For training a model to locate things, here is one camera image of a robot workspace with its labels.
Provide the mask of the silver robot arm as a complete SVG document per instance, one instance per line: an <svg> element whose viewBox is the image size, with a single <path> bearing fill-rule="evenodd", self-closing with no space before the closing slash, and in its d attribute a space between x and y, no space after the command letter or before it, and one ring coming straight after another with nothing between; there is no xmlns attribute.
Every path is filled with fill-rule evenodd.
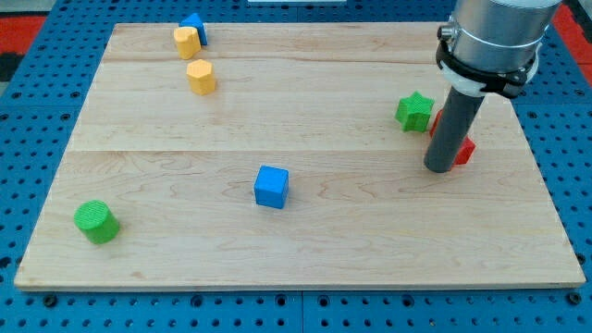
<svg viewBox="0 0 592 333"><path fill-rule="evenodd" d="M525 66L542 42L560 0L458 0L450 16L451 54L478 70Z"/></svg>

